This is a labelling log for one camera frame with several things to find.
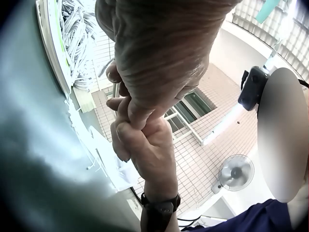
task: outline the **black camera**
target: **black camera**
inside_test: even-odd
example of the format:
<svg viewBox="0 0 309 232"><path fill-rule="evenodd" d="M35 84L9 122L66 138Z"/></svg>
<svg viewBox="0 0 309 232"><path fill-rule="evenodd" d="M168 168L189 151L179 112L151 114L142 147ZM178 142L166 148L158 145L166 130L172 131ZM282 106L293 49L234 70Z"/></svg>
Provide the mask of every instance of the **black camera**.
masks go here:
<svg viewBox="0 0 309 232"><path fill-rule="evenodd" d="M255 105L260 103L268 78L269 74L258 66L252 67L250 72L245 70L243 73L238 103L247 111L253 110Z"/></svg>

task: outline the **blue uniform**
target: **blue uniform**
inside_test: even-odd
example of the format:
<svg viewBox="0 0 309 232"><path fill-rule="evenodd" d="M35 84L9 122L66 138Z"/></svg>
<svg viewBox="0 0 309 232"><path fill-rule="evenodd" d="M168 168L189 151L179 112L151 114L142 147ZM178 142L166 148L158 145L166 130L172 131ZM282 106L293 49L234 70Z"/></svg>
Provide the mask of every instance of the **blue uniform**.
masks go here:
<svg viewBox="0 0 309 232"><path fill-rule="evenodd" d="M308 231L308 216L301 228L294 231ZM286 203L269 199L252 205L240 215L216 226L196 229L195 232L290 232L292 230Z"/></svg>

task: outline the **black wristwatch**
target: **black wristwatch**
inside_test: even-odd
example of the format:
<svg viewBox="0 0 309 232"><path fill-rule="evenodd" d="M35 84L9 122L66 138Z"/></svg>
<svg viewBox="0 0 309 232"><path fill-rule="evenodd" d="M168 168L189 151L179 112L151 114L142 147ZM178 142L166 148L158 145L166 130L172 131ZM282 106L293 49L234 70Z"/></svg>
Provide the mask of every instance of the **black wristwatch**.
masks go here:
<svg viewBox="0 0 309 232"><path fill-rule="evenodd" d="M141 196L141 202L147 212L147 231L148 232L164 232L171 220L173 212L180 205L180 196L163 202L150 203L145 193Z"/></svg>

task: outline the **electric fan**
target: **electric fan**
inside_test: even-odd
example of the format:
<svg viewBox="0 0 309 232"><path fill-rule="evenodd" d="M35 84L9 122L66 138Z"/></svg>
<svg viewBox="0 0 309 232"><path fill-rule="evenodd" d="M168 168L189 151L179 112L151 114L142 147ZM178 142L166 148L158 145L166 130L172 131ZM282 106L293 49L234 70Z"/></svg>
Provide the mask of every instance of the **electric fan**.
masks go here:
<svg viewBox="0 0 309 232"><path fill-rule="evenodd" d="M218 193L222 188L238 191L245 188L253 179L254 165L245 155L232 155L223 161L219 168L218 181L211 190Z"/></svg>

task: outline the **elderly hand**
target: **elderly hand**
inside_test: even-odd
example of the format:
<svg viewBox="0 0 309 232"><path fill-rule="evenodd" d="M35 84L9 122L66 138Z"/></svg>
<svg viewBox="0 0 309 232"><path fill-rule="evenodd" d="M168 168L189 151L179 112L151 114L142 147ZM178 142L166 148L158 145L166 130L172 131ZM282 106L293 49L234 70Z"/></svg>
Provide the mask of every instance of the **elderly hand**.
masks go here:
<svg viewBox="0 0 309 232"><path fill-rule="evenodd" d="M107 76L131 96L133 128L164 115L199 84L225 15L238 2L97 0L98 24L115 41Z"/></svg>
<svg viewBox="0 0 309 232"><path fill-rule="evenodd" d="M143 130L128 123L127 107L130 97L114 98L107 105L118 111L111 125L113 148L121 160L132 159L137 171L145 179L148 199L164 200L177 195L176 163L171 126L163 118L148 122Z"/></svg>

